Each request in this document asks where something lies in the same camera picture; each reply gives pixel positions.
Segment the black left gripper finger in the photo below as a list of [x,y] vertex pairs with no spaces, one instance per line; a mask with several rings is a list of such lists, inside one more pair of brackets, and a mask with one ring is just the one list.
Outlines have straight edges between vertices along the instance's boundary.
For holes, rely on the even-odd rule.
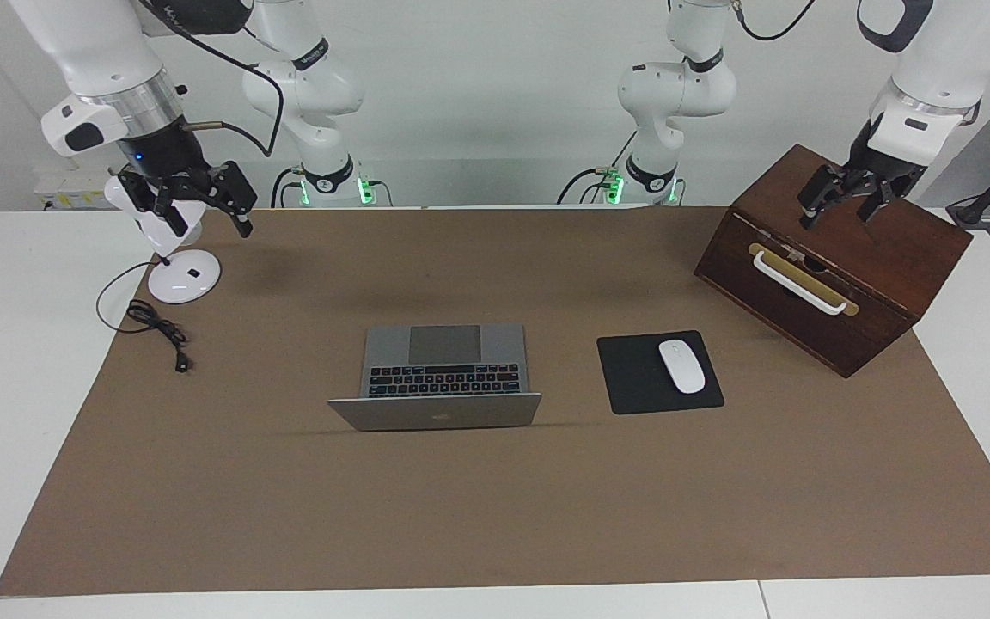
[[844,189],[846,179],[846,171],[834,165],[822,165],[814,172],[797,194],[802,207],[800,224],[803,228],[813,229],[825,209],[848,199]]
[[894,180],[872,177],[866,181],[859,191],[859,195],[865,199],[856,211],[860,222],[868,224],[893,199],[903,199],[912,191],[916,181],[918,179],[915,176],[903,176]]

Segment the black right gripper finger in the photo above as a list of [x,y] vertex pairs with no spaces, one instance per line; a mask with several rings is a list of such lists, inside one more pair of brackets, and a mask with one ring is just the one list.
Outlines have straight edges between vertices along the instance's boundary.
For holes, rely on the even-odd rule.
[[123,209],[130,214],[151,215],[165,224],[175,238],[184,238],[189,232],[189,224],[174,206],[170,189],[164,183],[160,181],[155,185],[133,169],[121,169],[117,173],[117,195],[127,200],[127,207]]
[[258,194],[235,161],[203,166],[198,171],[198,193],[205,206],[219,209],[230,218],[237,235],[247,239],[252,234],[250,212]]

